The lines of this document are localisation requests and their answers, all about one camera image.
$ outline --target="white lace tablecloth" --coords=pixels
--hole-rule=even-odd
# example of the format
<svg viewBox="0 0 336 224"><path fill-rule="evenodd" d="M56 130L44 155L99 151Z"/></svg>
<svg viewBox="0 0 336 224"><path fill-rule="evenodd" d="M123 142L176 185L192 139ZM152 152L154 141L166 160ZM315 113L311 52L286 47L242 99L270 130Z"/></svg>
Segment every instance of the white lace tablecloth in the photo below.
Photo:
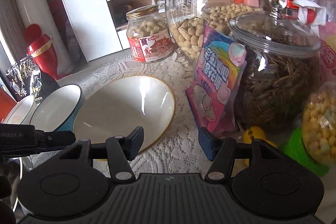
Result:
<svg viewBox="0 0 336 224"><path fill-rule="evenodd" d="M60 86L78 84L88 98L102 86L131 75L150 75L163 80L176 97L174 119L162 137L153 147L138 155L130 165L138 176L140 173L201 173L205 175L211 165L198 142L198 131L193 114L185 96L185 89L193 79L192 68L187 60L174 52L170 57L156 63L139 63L132 56L125 56L109 63L90 67L58 81ZM32 156L34 167L54 155L55 152ZM94 167L110 176L107 161L95 160ZM245 167L243 160L236 160L232 174ZM336 170L331 170L322 181L325 196L317 216L325 223L336 217Z"/></svg>

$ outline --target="dried fish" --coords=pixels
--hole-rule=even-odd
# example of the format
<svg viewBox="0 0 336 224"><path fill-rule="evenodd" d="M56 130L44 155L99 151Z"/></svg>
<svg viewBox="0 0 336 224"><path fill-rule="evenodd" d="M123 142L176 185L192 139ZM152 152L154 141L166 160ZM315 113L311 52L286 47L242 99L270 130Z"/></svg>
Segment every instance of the dried fish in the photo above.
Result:
<svg viewBox="0 0 336 224"><path fill-rule="evenodd" d="M263 53L267 64L260 70L260 53L246 49L247 66L235 100L235 117L245 126L283 128L301 112L302 103L319 83L318 57Z"/></svg>

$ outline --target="white bowl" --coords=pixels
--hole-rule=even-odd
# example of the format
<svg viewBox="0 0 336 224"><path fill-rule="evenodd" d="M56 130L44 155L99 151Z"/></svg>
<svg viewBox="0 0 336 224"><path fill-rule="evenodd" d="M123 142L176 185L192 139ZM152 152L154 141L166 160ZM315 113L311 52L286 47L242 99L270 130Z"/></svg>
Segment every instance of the white bowl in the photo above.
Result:
<svg viewBox="0 0 336 224"><path fill-rule="evenodd" d="M130 76L103 86L89 97L78 112L73 132L77 139L104 143L142 126L143 151L165 133L174 113L175 97L164 82L149 76Z"/></svg>
<svg viewBox="0 0 336 224"><path fill-rule="evenodd" d="M37 108L34 95L28 95L19 101L9 112L4 123L29 124L30 119Z"/></svg>
<svg viewBox="0 0 336 224"><path fill-rule="evenodd" d="M43 100L35 110L30 124L44 132L72 131L82 101L79 85L65 85Z"/></svg>

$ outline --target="gold jar lid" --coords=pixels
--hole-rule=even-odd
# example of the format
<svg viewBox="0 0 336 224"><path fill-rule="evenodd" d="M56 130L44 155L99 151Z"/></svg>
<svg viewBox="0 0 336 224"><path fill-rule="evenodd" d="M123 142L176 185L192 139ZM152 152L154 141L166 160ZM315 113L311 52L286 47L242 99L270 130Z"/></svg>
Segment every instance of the gold jar lid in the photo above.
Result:
<svg viewBox="0 0 336 224"><path fill-rule="evenodd" d="M143 17L143 16L146 16L146 15L158 12L158 11L159 11L159 9L158 9L157 5L143 6L143 7L140 7L140 8L136 8L132 11L129 11L126 14L126 18L127 18L127 20L136 19L136 18L139 18L139 17Z"/></svg>

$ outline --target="glass lid knob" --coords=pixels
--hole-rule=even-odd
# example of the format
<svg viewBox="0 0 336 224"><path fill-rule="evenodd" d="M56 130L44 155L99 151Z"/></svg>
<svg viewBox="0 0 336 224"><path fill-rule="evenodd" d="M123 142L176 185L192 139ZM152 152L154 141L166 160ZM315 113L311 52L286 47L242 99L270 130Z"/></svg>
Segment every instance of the glass lid knob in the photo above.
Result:
<svg viewBox="0 0 336 224"><path fill-rule="evenodd" d="M278 19L282 18L282 10L286 7L287 0L268 0L268 1L272 6L272 11L269 15Z"/></svg>

